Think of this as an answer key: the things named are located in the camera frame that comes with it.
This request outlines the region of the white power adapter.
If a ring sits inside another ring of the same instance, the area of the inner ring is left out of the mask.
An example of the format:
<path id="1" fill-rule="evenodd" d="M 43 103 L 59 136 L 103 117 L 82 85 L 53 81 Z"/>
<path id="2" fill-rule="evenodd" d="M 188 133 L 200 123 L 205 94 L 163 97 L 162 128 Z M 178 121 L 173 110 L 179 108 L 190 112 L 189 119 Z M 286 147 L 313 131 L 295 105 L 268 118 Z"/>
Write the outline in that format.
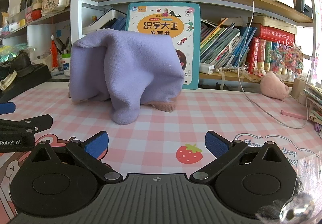
<path id="1" fill-rule="evenodd" d="M 206 63 L 200 63 L 199 71 L 200 73 L 211 75 L 214 73 L 215 66 L 206 64 Z"/>

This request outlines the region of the iridescent green wrapping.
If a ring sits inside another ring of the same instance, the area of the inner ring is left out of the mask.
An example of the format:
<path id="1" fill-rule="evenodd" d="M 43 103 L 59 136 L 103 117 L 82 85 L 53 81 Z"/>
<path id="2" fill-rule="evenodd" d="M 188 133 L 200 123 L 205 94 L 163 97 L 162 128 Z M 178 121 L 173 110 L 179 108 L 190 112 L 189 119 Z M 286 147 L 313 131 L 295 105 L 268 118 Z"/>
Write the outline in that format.
<path id="1" fill-rule="evenodd" d="M 35 50 L 35 47 L 28 44 L 17 44 L 13 46 L 0 46 L 0 63 L 4 63 L 16 58 L 21 52 L 30 53 Z"/>

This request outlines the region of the pink checkered table mat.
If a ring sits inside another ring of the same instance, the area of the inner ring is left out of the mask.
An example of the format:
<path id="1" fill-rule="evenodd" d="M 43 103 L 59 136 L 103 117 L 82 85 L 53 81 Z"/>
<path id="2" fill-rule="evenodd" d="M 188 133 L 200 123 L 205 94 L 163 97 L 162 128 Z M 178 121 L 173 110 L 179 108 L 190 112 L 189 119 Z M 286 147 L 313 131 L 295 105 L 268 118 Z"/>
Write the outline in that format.
<path id="1" fill-rule="evenodd" d="M 1 223 L 278 223 L 289 199 L 311 195 L 321 222 L 321 134 L 293 98 L 184 90 L 171 113 L 141 107 L 128 125 L 111 120 L 110 102 L 75 104 L 64 83 L 47 83 L 14 98 L 20 121 L 49 114 L 31 151 L 1 152 Z M 109 136 L 101 162 L 123 176 L 104 183 L 79 166 L 65 145 Z M 205 146 L 214 131 L 247 150 L 209 183 L 189 177 L 216 158 Z"/>

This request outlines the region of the black box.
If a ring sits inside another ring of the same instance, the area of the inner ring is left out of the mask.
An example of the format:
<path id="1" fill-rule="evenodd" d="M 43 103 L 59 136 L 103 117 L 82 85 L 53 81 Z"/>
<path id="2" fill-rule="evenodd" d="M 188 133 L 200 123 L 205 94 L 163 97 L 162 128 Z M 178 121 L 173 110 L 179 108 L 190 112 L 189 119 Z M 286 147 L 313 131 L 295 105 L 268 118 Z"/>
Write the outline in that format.
<path id="1" fill-rule="evenodd" d="M 7 89 L 1 91 L 0 102 L 8 102 L 23 92 L 47 82 L 49 79 L 51 79 L 51 73 L 48 66 L 39 64 L 34 71 L 24 77 L 16 77 Z"/>

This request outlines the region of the red round jar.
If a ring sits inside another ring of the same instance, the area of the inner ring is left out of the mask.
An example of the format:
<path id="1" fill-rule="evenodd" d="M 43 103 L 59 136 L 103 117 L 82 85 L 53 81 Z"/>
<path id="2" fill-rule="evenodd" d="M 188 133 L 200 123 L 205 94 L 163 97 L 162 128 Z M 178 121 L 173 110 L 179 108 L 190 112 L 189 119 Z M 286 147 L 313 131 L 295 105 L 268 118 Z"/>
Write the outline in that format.
<path id="1" fill-rule="evenodd" d="M 32 20 L 33 21 L 42 17 L 41 10 L 42 10 L 42 3 L 41 2 L 36 2 L 35 4 L 33 4 L 33 6 L 32 6 Z"/>

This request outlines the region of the red tassel ornament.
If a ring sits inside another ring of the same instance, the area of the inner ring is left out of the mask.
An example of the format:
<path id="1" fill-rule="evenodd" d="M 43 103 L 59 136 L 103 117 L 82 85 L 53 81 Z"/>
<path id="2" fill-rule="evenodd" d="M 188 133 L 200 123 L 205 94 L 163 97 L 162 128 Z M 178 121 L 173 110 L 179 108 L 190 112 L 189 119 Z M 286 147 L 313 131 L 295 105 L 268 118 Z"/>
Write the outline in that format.
<path id="1" fill-rule="evenodd" d="M 57 68 L 58 64 L 58 51 L 56 44 L 54 42 L 55 37 L 51 35 L 51 55 L 52 55 L 52 68 Z"/>

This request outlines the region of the white bookshelf frame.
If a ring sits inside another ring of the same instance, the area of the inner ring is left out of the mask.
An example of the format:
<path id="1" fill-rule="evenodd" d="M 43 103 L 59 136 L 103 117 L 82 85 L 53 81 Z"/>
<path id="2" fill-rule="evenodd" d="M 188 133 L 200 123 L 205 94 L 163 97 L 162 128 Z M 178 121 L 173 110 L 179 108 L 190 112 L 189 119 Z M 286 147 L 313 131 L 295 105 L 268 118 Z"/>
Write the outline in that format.
<path id="1" fill-rule="evenodd" d="M 32 25 L 35 25 L 41 31 L 45 31 L 49 30 L 51 24 L 67 20 L 70 21 L 71 37 L 73 40 L 77 40 L 82 34 L 82 19 L 84 17 L 82 10 L 84 8 L 103 13 L 108 8 L 117 5 L 126 6 L 134 2 L 153 1 L 196 3 L 200 5 L 202 16 L 208 18 L 213 16 L 231 17 L 234 12 L 241 11 L 242 13 L 250 12 L 266 15 L 298 27 L 317 28 L 314 17 L 310 18 L 285 4 L 272 0 L 76 0 L 75 9 L 67 8 L 61 12 L 32 21 L 6 36 L 4 40 L 13 42 L 19 40 L 22 35 L 28 36 L 32 31 Z"/>

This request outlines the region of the black leather shoe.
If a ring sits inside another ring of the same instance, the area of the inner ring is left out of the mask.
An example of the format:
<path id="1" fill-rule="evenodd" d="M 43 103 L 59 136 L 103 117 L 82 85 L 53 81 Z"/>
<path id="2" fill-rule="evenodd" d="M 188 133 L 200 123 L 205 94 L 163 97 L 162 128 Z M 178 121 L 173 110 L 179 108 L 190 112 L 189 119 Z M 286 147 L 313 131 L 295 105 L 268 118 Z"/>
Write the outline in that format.
<path id="1" fill-rule="evenodd" d="M 20 52 L 19 55 L 12 60 L 1 63 L 1 80 L 5 79 L 14 71 L 18 77 L 24 77 L 34 70 L 31 60 L 26 52 Z"/>

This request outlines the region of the white tub green lid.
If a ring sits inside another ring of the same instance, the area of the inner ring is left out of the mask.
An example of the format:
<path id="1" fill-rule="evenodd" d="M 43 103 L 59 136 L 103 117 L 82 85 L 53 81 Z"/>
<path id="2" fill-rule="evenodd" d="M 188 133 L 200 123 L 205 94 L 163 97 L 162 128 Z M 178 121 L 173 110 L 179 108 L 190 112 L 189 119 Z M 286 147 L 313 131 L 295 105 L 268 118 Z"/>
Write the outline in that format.
<path id="1" fill-rule="evenodd" d="M 70 57 L 71 57 L 71 54 L 62 55 L 63 72 L 64 72 L 64 75 L 67 77 L 70 76 Z"/>

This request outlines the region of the colourful paper stars jar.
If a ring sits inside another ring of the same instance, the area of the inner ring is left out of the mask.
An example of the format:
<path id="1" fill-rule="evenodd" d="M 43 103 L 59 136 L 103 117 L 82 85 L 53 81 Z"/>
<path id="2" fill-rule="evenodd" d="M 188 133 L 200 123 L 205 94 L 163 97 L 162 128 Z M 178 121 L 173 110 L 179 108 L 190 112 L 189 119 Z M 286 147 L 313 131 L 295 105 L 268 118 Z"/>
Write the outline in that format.
<path id="1" fill-rule="evenodd" d="M 292 71 L 296 76 L 302 74 L 303 53 L 301 47 L 297 45 L 272 47 L 270 69 L 277 73 L 283 68 Z"/>

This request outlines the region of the pink plush toy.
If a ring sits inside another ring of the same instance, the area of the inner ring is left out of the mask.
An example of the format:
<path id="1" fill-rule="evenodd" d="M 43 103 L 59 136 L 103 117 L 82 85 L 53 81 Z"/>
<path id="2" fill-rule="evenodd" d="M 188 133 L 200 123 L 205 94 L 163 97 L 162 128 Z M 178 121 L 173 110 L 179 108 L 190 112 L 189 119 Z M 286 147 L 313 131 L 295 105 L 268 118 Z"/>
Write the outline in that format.
<path id="1" fill-rule="evenodd" d="M 267 97 L 283 100 L 290 95 L 291 89 L 270 71 L 261 79 L 260 92 Z"/>

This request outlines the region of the cream wrist watch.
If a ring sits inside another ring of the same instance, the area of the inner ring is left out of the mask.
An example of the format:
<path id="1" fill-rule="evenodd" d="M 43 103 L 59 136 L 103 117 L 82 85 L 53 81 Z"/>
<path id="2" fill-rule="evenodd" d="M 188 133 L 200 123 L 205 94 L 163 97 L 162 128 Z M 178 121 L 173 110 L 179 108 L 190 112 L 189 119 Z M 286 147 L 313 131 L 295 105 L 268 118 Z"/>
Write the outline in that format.
<path id="1" fill-rule="evenodd" d="M 9 74 L 7 77 L 5 77 L 5 79 L 1 80 L 0 89 L 2 91 L 5 91 L 15 80 L 16 76 L 17 76 L 17 72 L 13 71 L 13 73 Z"/>

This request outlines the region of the red thick dictionary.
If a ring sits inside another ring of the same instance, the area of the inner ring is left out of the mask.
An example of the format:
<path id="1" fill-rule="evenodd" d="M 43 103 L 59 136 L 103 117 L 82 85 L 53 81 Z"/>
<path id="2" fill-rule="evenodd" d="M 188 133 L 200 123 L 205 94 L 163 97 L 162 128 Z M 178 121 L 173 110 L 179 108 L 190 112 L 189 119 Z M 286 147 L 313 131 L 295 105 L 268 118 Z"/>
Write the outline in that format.
<path id="1" fill-rule="evenodd" d="M 255 23 L 252 27 L 256 28 L 255 37 L 268 40 L 271 42 L 279 42 L 281 44 L 294 45 L 295 35 L 281 29 L 266 27 L 259 23 Z"/>

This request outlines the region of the pink pen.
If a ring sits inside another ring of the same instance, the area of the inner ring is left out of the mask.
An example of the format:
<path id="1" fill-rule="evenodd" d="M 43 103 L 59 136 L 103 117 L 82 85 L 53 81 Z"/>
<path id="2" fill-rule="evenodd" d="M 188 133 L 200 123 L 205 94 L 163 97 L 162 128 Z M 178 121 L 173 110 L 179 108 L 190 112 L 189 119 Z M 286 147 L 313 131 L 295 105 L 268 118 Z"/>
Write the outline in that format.
<path id="1" fill-rule="evenodd" d="M 281 114 L 288 116 L 288 117 L 292 117 L 292 118 L 297 118 L 297 119 L 302 119 L 302 120 L 306 120 L 306 116 L 302 115 L 302 114 L 298 114 L 298 113 L 294 113 L 294 112 L 289 112 L 289 111 L 285 111 L 285 110 L 281 110 Z"/>

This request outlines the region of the children's picture book teal border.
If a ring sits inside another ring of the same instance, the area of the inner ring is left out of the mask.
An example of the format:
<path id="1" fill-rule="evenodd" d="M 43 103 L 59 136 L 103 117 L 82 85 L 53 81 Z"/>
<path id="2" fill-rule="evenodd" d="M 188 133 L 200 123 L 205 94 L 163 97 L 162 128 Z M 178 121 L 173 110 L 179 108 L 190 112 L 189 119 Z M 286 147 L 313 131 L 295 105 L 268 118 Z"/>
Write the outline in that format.
<path id="1" fill-rule="evenodd" d="M 201 42 L 198 4 L 169 1 L 130 3 L 126 29 L 144 34 L 170 36 L 185 74 L 183 88 L 198 88 Z"/>

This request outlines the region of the purple and pink sweater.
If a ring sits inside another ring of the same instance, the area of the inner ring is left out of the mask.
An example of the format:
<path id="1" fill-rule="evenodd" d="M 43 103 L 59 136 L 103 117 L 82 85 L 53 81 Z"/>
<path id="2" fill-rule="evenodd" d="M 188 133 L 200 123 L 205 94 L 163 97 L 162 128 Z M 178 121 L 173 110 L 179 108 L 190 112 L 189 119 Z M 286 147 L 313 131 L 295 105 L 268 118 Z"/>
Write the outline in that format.
<path id="1" fill-rule="evenodd" d="M 75 41 L 69 96 L 111 101 L 112 120 L 134 122 L 142 105 L 173 112 L 185 74 L 169 35 L 103 29 Z"/>

